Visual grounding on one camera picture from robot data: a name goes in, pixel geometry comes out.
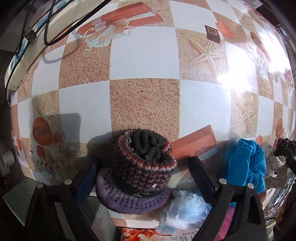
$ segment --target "blue cloth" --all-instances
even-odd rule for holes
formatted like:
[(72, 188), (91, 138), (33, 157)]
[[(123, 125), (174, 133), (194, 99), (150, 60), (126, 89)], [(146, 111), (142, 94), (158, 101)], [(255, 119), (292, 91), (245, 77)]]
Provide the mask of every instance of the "blue cloth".
[(240, 139), (222, 177), (233, 185), (252, 183), (260, 193), (265, 191), (265, 172), (266, 162), (261, 146), (253, 140)]

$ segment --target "rolled knitted fabric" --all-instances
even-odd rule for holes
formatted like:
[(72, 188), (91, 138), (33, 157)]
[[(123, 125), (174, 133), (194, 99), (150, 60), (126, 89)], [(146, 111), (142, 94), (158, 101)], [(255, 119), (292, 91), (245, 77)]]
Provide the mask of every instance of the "rolled knitted fabric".
[(175, 167), (166, 138), (150, 130), (131, 129), (119, 137), (112, 177), (125, 193), (155, 196), (162, 193)]

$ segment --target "white fabric with black dots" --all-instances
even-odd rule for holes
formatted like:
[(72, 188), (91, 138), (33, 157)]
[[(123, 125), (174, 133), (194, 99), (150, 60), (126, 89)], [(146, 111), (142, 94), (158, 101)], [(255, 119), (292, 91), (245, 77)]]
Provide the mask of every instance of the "white fabric with black dots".
[(266, 189), (284, 186), (285, 179), (287, 178), (287, 169), (284, 156), (271, 156), (266, 159), (266, 174), (264, 176)]

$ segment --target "knitted hat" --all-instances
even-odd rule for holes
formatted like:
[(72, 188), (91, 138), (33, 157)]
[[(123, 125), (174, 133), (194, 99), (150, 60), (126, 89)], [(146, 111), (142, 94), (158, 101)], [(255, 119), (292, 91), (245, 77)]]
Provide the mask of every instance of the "knitted hat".
[(165, 185), (175, 167), (167, 139), (149, 130), (128, 130), (119, 137), (112, 170), (97, 175), (97, 196), (119, 213), (141, 214), (162, 207), (171, 199)]

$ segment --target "silver rivet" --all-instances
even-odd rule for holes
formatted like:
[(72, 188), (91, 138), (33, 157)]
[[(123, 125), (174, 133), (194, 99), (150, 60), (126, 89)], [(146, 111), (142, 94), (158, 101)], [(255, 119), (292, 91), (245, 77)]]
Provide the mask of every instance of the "silver rivet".
[(219, 182), (223, 185), (225, 185), (227, 183), (226, 179), (224, 179), (224, 178), (220, 178)]
[(254, 189), (254, 185), (252, 184), (252, 183), (248, 183), (248, 188), (250, 188), (250, 189)]
[(37, 184), (37, 188), (42, 188), (43, 187), (43, 183), (38, 183)]
[(67, 179), (67, 180), (64, 181), (64, 183), (66, 185), (70, 185), (72, 183), (72, 179)]

